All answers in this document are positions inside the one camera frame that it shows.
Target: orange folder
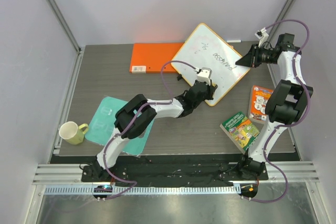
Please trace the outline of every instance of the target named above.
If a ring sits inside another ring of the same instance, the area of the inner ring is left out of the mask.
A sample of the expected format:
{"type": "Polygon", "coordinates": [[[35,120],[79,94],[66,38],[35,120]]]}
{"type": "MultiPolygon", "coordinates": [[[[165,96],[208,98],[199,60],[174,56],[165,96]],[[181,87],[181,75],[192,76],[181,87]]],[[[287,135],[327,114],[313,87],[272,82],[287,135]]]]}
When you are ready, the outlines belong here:
{"type": "MultiPolygon", "coordinates": [[[[133,46],[131,73],[160,73],[163,64],[174,58],[183,43],[136,43],[133,46]]],[[[165,73],[176,73],[169,64],[165,73]]]]}

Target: yellow mug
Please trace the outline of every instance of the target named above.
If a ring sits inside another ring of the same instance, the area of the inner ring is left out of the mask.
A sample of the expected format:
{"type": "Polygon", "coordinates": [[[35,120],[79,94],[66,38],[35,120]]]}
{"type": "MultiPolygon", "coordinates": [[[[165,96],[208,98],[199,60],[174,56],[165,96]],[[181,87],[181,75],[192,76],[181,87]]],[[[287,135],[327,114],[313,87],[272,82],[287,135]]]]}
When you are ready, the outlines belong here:
{"type": "Polygon", "coordinates": [[[88,130],[89,126],[86,123],[78,126],[75,122],[66,122],[59,128],[58,134],[68,143],[76,145],[84,141],[84,135],[88,130]]]}

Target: barcode label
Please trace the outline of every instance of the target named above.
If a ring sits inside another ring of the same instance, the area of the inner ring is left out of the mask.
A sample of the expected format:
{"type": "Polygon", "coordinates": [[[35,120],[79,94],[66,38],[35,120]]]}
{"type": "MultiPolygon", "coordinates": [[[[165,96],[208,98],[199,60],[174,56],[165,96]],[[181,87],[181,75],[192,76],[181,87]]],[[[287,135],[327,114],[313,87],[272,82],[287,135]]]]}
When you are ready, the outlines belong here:
{"type": "Polygon", "coordinates": [[[132,66],[132,73],[146,73],[146,66],[132,66]]]}

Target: green book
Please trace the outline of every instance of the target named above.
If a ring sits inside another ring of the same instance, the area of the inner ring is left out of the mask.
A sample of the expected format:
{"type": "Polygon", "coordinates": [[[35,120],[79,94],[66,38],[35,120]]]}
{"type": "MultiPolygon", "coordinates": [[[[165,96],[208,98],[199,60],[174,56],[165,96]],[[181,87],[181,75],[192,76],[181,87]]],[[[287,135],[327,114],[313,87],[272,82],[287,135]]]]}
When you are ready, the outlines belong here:
{"type": "Polygon", "coordinates": [[[259,135],[259,130],[243,112],[231,116],[220,127],[242,153],[246,152],[259,135]]]}

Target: metal floor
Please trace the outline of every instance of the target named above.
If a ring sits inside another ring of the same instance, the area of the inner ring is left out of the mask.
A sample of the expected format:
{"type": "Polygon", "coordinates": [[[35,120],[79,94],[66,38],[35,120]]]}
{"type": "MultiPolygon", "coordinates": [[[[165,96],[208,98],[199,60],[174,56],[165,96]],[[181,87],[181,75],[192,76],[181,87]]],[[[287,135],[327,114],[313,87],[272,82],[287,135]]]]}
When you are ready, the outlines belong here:
{"type": "MultiPolygon", "coordinates": [[[[260,184],[259,199],[274,199],[283,192],[283,183],[260,184]]],[[[122,196],[106,202],[92,196],[47,195],[41,206],[38,224],[127,223],[127,224],[222,224],[222,223],[318,223],[306,183],[291,183],[285,198],[261,204],[242,200],[236,194],[122,196]]]]}

